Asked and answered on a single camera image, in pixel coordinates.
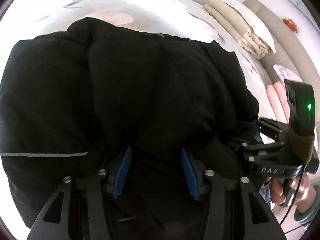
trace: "black jacket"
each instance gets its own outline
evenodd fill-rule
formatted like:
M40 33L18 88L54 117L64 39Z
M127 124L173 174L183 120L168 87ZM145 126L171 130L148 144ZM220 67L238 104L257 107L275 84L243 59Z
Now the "black jacket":
M194 239L203 206L188 193L180 148L203 145L218 159L207 168L236 177L219 135L257 118L235 54L219 44L85 18L12 49L0 86L0 153L31 227L63 177L89 176L131 145L114 207L143 213L139 225L127 223L130 239Z

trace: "silver bolt head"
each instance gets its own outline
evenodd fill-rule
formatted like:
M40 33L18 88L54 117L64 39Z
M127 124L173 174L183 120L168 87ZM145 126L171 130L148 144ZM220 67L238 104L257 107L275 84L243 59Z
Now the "silver bolt head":
M212 170L206 170L206 171L205 171L205 174L206 174L207 176L213 176L213 175L214 175L214 171L212 171Z
M64 183L69 183L71 180L72 180L72 178L70 176L66 176L63 178Z
M242 177L241 181L245 184L249 183L249 179L247 177Z
M103 176L103 175L106 175L106 174L107 174L107 170L105 170L105 169L98 170L98 175L99 176Z

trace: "pillow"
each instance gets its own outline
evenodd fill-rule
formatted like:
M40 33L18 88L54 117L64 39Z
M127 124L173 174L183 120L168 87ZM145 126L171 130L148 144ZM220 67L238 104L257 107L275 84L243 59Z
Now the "pillow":
M242 37L249 37L253 29L235 9L221 0L207 0L208 4L221 13L240 33Z
M245 39L243 36L240 35L240 33L236 30L236 28L215 8L212 6L205 4L204 9L206 9L210 15L217 20L217 22L220 23L220 25L232 36L232 38L246 51L251 53L255 58L261 59L265 55L262 51L257 51L252 47L252 44L250 44L247 39Z
M273 69L277 73L277 75L278 75L278 77L279 77L279 79L280 79L280 81L282 82L283 85L284 85L284 80L285 79L298 81L298 82L303 82L302 79L297 74L295 74L293 71L291 71L290 69L288 69L288 68L286 68L284 66L275 64L273 66Z

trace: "pink cushion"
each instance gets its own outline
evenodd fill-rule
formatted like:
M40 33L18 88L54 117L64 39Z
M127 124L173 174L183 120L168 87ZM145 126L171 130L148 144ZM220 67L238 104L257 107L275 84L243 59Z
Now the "pink cushion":
M277 92L277 95L279 97L280 103L282 105L283 111L284 111L284 115L285 118L287 120L287 123L289 123L289 118L290 118L290 107L287 101L287 96L285 94L285 88L282 84L281 81L278 81L275 83L275 89Z
M283 111L280 99L273 85L267 86L267 96L270 101L271 107L275 112L277 121L287 123L287 119L284 115L284 111Z

